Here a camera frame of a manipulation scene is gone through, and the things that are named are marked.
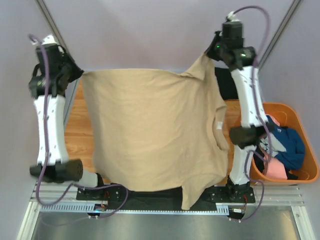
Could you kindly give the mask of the beige t shirt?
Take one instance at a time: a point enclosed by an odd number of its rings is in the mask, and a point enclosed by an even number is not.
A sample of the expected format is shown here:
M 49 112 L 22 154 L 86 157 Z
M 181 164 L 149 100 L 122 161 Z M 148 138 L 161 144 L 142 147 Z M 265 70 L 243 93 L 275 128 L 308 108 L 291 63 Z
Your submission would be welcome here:
M 136 192 L 180 187 L 183 210 L 226 177 L 227 106 L 206 55 L 182 73 L 88 72 L 82 87 L 94 137 L 92 161 L 103 177 Z

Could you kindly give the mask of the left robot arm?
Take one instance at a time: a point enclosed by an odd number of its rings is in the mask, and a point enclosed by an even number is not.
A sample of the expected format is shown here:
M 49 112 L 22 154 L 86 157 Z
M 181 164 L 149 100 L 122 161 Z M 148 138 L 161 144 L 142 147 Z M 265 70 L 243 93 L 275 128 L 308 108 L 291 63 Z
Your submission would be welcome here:
M 28 37 L 38 58 L 28 88 L 37 114 L 39 136 L 38 157 L 29 173 L 39 183 L 73 184 L 99 201 L 106 190 L 102 177 L 85 170 L 80 159 L 71 160 L 65 143 L 66 89 L 82 76 L 83 70 L 53 35 L 43 40 L 33 34 Z

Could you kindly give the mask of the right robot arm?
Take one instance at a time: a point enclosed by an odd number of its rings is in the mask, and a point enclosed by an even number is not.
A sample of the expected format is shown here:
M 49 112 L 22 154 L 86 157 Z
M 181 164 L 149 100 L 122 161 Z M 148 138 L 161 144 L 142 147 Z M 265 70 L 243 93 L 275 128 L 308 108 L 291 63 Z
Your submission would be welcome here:
M 260 94 L 257 91 L 258 68 L 254 65 L 256 51 L 244 46 L 243 24 L 239 20 L 227 20 L 216 31 L 205 54 L 216 61 L 224 62 L 235 83 L 240 104 L 240 126 L 229 130 L 234 145 L 233 166 L 228 176 L 230 186 L 225 196 L 231 202 L 242 198 L 242 187 L 250 184 L 249 172 L 253 154 L 260 137 L 272 129 L 265 114 Z

